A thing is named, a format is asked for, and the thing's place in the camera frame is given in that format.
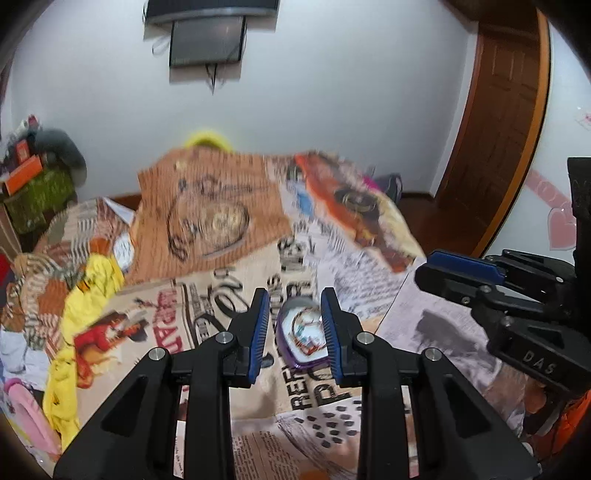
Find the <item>dark backpack on floor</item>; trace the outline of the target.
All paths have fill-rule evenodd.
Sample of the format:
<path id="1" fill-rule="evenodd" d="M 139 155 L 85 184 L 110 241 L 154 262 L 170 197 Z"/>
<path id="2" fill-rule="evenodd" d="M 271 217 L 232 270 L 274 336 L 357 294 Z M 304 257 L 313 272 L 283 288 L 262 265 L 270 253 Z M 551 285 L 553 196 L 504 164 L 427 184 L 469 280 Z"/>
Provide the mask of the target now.
<path id="1" fill-rule="evenodd" d="M 377 188 L 387 195 L 395 204 L 400 203 L 403 194 L 403 181 L 399 173 L 375 177 L 373 182 Z"/>

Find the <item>pink heart wall sticker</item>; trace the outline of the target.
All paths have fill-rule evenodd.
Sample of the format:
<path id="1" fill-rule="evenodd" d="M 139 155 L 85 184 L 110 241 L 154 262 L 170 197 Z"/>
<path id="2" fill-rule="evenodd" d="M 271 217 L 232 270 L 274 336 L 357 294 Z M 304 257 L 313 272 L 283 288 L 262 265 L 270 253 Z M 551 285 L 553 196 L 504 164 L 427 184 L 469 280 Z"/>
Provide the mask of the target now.
<path id="1" fill-rule="evenodd" d="M 577 226 L 572 213 L 571 200 L 535 169 L 529 171 L 525 185 L 549 209 L 547 231 L 550 249 L 559 251 L 574 249 Z"/>

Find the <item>newspaper print bedspread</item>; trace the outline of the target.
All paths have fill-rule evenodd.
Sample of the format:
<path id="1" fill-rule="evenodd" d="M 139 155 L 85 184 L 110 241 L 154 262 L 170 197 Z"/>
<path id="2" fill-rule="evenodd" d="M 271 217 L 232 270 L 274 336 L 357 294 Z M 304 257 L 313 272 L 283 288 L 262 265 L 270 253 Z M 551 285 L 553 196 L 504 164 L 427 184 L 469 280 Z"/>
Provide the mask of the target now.
<path id="1" fill-rule="evenodd" d="M 65 439 L 155 347 L 190 350 L 270 295 L 256 385 L 230 394 L 242 479 L 352 479 L 361 393 L 297 371 L 276 343 L 280 307 L 327 287 L 394 347 L 441 349 L 515 431 L 525 378 L 486 350 L 469 311 L 422 293 L 424 254 L 400 210 L 352 163 L 318 152 L 176 149 L 138 175 L 127 213 L 108 199 L 60 212 L 12 262 L 1 313 L 1 408 L 46 476 Z"/>

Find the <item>wooden door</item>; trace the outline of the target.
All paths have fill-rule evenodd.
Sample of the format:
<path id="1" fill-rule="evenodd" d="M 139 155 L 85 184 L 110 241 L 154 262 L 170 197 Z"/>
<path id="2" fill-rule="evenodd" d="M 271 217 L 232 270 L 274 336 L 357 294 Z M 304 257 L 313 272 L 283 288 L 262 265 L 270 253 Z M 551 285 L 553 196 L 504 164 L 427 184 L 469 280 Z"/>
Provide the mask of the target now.
<path id="1" fill-rule="evenodd" d="M 437 205 L 445 249 L 480 256 L 521 188 L 549 90 L 547 20 L 528 1 L 503 1 L 478 25 L 474 70 Z"/>

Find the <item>small black wall monitor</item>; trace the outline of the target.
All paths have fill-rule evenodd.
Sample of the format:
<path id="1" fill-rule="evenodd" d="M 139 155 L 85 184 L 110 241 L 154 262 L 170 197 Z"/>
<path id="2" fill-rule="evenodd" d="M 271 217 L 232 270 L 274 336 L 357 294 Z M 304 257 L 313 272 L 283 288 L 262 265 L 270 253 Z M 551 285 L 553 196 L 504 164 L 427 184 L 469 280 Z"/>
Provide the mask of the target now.
<path id="1" fill-rule="evenodd" d="M 242 59 L 245 17 L 211 17 L 172 25 L 169 67 L 236 64 Z"/>

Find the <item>yellow round object behind bed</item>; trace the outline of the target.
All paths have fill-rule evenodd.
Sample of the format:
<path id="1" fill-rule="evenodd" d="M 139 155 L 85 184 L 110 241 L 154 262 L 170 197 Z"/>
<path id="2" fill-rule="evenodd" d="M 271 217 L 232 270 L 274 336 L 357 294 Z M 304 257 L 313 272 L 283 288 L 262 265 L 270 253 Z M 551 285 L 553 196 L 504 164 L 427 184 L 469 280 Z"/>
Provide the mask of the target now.
<path id="1" fill-rule="evenodd" d="M 199 130 L 192 133 L 184 142 L 185 148 L 207 147 L 224 152 L 231 152 L 232 146 L 221 134 L 212 130 Z"/>

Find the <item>dark grey plush cushion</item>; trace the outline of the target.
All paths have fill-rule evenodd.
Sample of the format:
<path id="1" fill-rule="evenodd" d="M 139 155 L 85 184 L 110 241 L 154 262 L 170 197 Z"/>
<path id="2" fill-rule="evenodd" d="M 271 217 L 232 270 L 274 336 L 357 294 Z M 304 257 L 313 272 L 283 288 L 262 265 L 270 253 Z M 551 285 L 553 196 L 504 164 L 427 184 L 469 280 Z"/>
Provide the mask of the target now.
<path id="1" fill-rule="evenodd" d="M 40 152 L 53 153 L 70 171 L 75 187 L 81 187 L 87 179 L 86 161 L 69 135 L 60 129 L 38 130 L 34 146 Z"/>

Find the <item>orange box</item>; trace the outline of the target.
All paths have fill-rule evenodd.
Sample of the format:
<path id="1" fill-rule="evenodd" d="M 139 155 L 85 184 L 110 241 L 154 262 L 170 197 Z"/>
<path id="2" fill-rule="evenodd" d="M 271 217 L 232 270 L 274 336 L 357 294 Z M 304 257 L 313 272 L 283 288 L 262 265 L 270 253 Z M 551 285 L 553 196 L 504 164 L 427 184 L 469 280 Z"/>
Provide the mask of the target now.
<path id="1" fill-rule="evenodd" d="M 14 195 L 30 180 L 37 177 L 43 170 L 40 157 L 34 155 L 16 168 L 3 182 L 2 190 L 8 195 Z"/>

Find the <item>black wall television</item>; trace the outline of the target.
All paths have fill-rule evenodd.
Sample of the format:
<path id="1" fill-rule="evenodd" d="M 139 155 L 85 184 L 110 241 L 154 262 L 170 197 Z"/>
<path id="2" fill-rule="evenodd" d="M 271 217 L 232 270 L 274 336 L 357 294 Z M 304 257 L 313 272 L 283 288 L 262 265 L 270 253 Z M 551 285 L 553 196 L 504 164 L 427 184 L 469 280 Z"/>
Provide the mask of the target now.
<path id="1" fill-rule="evenodd" d="M 276 16 L 279 5 L 279 0 L 149 0 L 145 23 L 218 16 Z"/>

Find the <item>green patterned cabinet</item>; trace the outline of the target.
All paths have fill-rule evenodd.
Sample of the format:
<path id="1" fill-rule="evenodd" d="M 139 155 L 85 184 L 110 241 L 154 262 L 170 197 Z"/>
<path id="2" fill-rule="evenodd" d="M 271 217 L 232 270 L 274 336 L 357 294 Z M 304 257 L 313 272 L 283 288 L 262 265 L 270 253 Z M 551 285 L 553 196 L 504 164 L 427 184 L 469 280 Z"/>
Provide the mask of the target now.
<path id="1" fill-rule="evenodd" d="M 3 203 L 14 230 L 22 235 L 45 226 L 49 214 L 59 213 L 75 197 L 70 172 L 63 168 L 49 168 L 14 195 L 4 197 Z"/>

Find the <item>purple heart-shaped tin box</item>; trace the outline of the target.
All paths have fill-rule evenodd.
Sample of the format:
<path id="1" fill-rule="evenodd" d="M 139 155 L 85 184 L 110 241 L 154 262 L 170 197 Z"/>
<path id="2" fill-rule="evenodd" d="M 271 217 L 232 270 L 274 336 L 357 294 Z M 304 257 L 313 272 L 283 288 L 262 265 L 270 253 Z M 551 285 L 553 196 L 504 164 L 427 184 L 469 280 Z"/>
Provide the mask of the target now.
<path id="1" fill-rule="evenodd" d="M 322 313 L 308 296 L 294 296 L 280 307 L 276 343 L 288 367 L 297 371 L 324 368 L 329 364 Z"/>

